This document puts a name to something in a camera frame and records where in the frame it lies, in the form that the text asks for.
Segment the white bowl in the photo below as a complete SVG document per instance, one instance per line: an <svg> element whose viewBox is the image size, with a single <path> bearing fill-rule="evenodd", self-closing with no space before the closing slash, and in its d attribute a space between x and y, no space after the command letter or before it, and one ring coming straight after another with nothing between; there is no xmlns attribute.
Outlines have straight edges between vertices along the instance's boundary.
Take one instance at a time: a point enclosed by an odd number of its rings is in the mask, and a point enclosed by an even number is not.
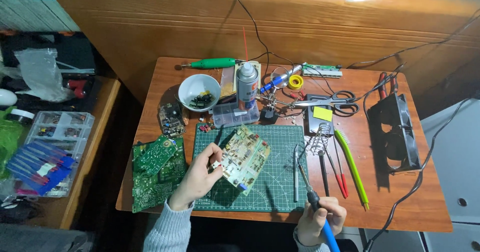
<svg viewBox="0 0 480 252"><path fill-rule="evenodd" d="M190 107L190 102L200 93L210 91L215 98L212 102L206 105L205 108L197 109ZM178 89L178 98L180 102L191 111L204 112L213 108L220 98L220 84L216 79L205 74L196 74L186 78Z"/></svg>

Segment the black cooling fan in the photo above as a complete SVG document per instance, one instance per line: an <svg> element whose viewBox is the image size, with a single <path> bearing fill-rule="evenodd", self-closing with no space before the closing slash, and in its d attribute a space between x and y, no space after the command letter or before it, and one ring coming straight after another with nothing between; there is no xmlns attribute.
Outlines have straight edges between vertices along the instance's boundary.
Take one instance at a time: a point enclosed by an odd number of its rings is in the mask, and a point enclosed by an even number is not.
<svg viewBox="0 0 480 252"><path fill-rule="evenodd" d="M405 95L387 96L368 110L368 117L375 163L388 173L420 169Z"/></svg>

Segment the human hand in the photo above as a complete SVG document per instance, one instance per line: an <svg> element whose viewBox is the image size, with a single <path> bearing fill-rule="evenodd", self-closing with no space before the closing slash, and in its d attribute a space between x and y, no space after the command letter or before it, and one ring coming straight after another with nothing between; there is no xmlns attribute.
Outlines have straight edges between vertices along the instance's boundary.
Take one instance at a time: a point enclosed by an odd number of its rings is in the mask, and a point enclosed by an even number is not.
<svg viewBox="0 0 480 252"><path fill-rule="evenodd" d="M298 241L304 246L314 246L325 242L320 236L325 218L332 229L333 235L337 235L342 231L343 223L347 217L347 211L339 205L337 198L321 197L318 202L321 208L315 213L310 203L306 202L303 215L298 221L297 237Z"/></svg>
<svg viewBox="0 0 480 252"><path fill-rule="evenodd" d="M168 201L170 209L186 210L191 202L205 196L212 189L213 184L222 178L223 170L220 165L208 174L208 161L210 160L211 164L215 161L220 162L222 154L222 149L215 143L211 143L195 157L177 190Z"/></svg>

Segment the black-handled scissors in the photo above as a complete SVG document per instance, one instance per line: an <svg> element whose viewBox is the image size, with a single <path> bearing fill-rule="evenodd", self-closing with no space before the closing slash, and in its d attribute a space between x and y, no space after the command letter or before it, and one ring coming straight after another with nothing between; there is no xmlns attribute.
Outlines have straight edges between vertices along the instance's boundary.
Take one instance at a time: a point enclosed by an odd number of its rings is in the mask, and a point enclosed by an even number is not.
<svg viewBox="0 0 480 252"><path fill-rule="evenodd" d="M311 101L297 101L295 107L332 106L334 110L345 115L357 113L360 107L354 101L357 99L354 93L349 90L339 90L333 93L330 98L316 99Z"/></svg>

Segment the yellow tape roll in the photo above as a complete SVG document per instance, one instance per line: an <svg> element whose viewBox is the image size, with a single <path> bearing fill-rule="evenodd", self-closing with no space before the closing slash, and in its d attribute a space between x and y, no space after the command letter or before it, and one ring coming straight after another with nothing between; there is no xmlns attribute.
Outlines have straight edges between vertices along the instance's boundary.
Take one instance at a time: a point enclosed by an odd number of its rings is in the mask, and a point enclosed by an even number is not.
<svg viewBox="0 0 480 252"><path fill-rule="evenodd" d="M298 90L303 86L303 78L299 75L293 75L288 80L288 87L292 90Z"/></svg>

